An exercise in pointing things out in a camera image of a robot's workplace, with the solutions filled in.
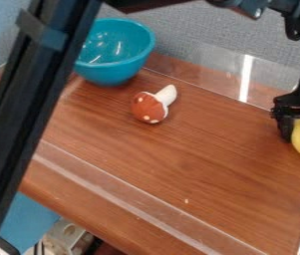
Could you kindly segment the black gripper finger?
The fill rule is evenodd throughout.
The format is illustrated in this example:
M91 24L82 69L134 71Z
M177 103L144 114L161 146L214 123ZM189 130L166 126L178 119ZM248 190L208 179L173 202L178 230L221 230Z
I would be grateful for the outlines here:
M281 137L284 138L284 140L287 142L291 141L292 131L293 131L293 123L295 123L295 120L291 118L283 118L279 122L279 129L280 129Z

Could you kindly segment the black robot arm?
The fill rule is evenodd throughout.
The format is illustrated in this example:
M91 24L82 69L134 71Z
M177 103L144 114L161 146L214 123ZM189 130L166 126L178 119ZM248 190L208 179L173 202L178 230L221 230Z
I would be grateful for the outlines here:
M45 132L89 28L103 4L133 13L190 0L33 0L19 12L19 34L0 80L0 225ZM300 0L204 0L256 20L279 12L289 40L300 40ZM296 91L273 99L281 137L292 139L300 120Z

